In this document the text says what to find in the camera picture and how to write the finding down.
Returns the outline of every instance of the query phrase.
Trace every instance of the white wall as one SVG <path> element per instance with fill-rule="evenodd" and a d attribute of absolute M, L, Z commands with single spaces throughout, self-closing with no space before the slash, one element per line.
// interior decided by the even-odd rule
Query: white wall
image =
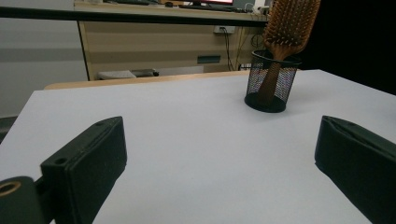
<path fill-rule="evenodd" d="M 73 10 L 73 0 L 0 0 L 1 7 Z M 0 18 L 0 118 L 18 115 L 33 91 L 87 80 L 75 21 Z"/>

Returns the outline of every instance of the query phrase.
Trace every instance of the white table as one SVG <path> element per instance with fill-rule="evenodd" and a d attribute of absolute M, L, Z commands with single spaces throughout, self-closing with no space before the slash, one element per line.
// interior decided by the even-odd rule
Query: white table
<path fill-rule="evenodd" d="M 396 142 L 396 97 L 298 71 L 278 114 L 244 103 L 248 76 L 35 91 L 0 145 L 0 179 L 123 116 L 128 164 L 94 223 L 370 223 L 315 165 L 323 115 Z"/>

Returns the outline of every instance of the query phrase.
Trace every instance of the black mesh pencil cup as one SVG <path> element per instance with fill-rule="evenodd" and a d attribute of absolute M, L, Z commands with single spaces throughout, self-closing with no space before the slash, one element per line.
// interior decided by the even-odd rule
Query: black mesh pencil cup
<path fill-rule="evenodd" d="M 252 52 L 253 59 L 247 84 L 247 95 L 245 103 L 257 110 L 267 113 L 278 113 L 286 109 L 291 85 L 298 66 L 301 64 L 299 58 L 289 56 L 284 61 L 276 61 L 268 50 L 255 50 Z M 278 73 L 275 92 L 271 94 L 270 103 L 262 99 L 261 92 L 267 87 L 264 82 L 269 70 Z"/>

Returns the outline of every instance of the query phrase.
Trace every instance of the mesh cup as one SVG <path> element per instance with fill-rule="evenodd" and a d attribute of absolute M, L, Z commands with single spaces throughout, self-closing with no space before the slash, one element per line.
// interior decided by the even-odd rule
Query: mesh cup
<path fill-rule="evenodd" d="M 289 56 L 284 61 L 276 61 L 273 60 L 273 55 L 268 50 L 255 50 L 252 52 L 252 55 L 253 59 L 248 78 L 245 103 L 262 112 L 278 113 L 284 111 L 286 109 L 286 102 L 289 98 L 291 85 L 297 68 L 301 64 L 301 60 Z M 265 105 L 258 99 L 258 91 L 272 63 L 280 63 L 281 67 L 273 101 L 271 104 Z"/>

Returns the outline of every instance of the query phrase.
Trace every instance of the wooden hairbrush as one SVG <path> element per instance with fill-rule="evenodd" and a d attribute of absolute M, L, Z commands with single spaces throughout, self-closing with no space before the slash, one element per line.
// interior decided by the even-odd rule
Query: wooden hairbrush
<path fill-rule="evenodd" d="M 283 61 L 305 48 L 319 5 L 320 0 L 275 0 L 263 35 L 264 46 L 275 61 Z M 272 63 L 259 88 L 258 100 L 264 105 L 273 101 L 280 67 L 280 63 Z"/>

